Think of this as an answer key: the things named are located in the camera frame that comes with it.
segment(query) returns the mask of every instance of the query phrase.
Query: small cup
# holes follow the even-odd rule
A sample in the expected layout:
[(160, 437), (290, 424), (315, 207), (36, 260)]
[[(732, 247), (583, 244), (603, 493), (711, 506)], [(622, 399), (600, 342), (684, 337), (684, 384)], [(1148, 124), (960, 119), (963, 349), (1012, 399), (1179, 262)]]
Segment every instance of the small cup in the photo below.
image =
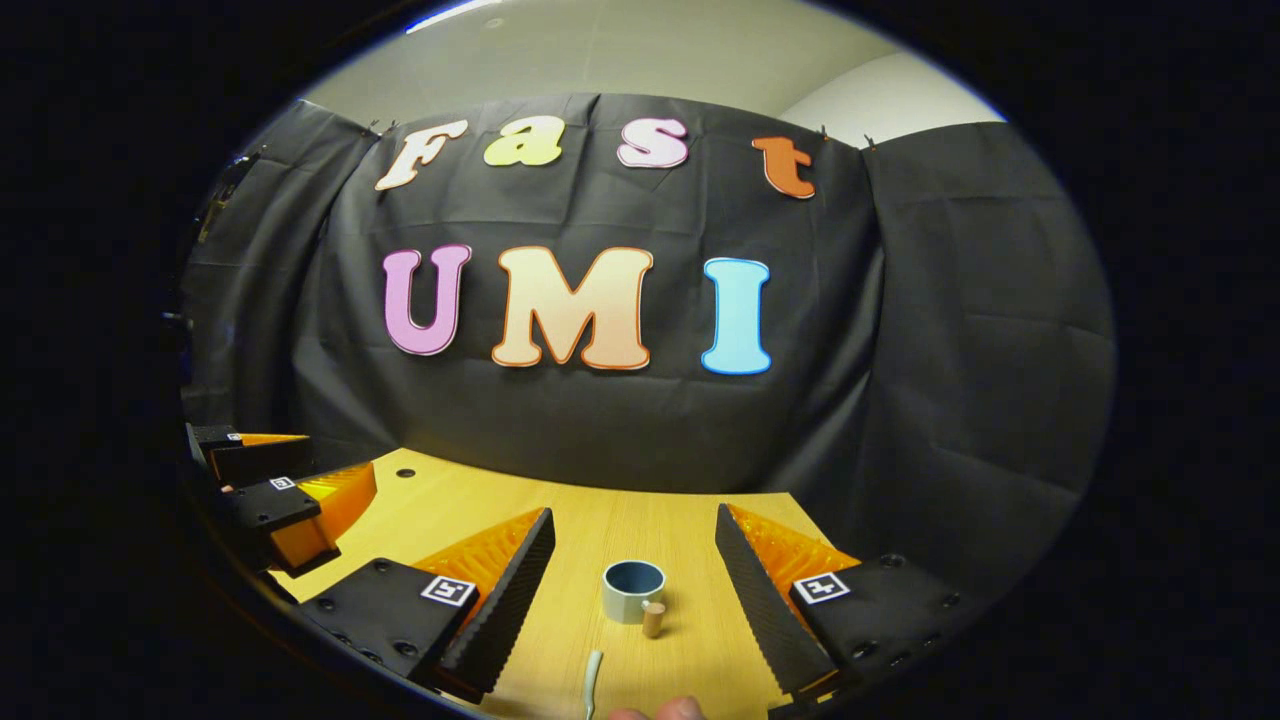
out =
[(667, 575), (653, 562), (623, 560), (604, 569), (600, 601), (604, 616), (623, 625), (644, 623), (644, 609), (662, 600)]

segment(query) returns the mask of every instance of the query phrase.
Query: blue letter i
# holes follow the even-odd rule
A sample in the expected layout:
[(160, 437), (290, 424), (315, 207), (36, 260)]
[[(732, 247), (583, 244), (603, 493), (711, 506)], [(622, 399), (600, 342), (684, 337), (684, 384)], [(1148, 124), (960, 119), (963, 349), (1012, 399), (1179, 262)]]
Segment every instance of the blue letter i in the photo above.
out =
[(712, 258), (703, 273), (716, 283), (716, 342), (703, 368), (722, 375), (753, 375), (772, 360), (760, 347), (760, 286), (769, 266), (755, 260)]

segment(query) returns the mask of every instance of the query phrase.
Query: wooden cylinder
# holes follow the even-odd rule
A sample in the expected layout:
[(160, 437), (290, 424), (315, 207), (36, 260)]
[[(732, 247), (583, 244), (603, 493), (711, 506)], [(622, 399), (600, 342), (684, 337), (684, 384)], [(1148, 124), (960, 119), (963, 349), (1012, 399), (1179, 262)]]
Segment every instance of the wooden cylinder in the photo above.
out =
[(655, 638), (662, 632), (662, 616), (667, 612), (667, 606), (660, 602), (650, 602), (644, 609), (644, 626), (641, 630), (646, 638)]

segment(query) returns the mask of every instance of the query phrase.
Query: finger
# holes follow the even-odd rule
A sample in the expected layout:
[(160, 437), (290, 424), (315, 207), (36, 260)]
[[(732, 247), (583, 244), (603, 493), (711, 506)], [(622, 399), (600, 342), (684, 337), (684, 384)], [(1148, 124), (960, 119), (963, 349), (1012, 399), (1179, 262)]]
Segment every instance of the finger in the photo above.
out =
[(707, 720), (692, 696), (668, 700), (658, 708), (654, 720)]

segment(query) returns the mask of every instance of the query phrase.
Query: wooden table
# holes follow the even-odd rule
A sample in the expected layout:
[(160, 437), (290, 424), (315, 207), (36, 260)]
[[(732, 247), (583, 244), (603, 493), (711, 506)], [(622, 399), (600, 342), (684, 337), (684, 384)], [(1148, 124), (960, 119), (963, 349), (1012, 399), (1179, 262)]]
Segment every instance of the wooden table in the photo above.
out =
[[(556, 521), (552, 556), (524, 629), (480, 710), (495, 717), (582, 717), (582, 678), (604, 653), (595, 719), (617, 707), (652, 715), (694, 694), (713, 719), (763, 719), (786, 702), (755, 644), (716, 550), (716, 510), (733, 502), (812, 537), (826, 538), (787, 493), (672, 495), (584, 488), (504, 475), (408, 450), (374, 461), (378, 496), (339, 541), (342, 556), (291, 579), (306, 601), (374, 557), (413, 564), (465, 537), (535, 507)], [(410, 469), (410, 478), (397, 470)], [(667, 574), (662, 634), (620, 625), (600, 610), (600, 575), (618, 560)]]

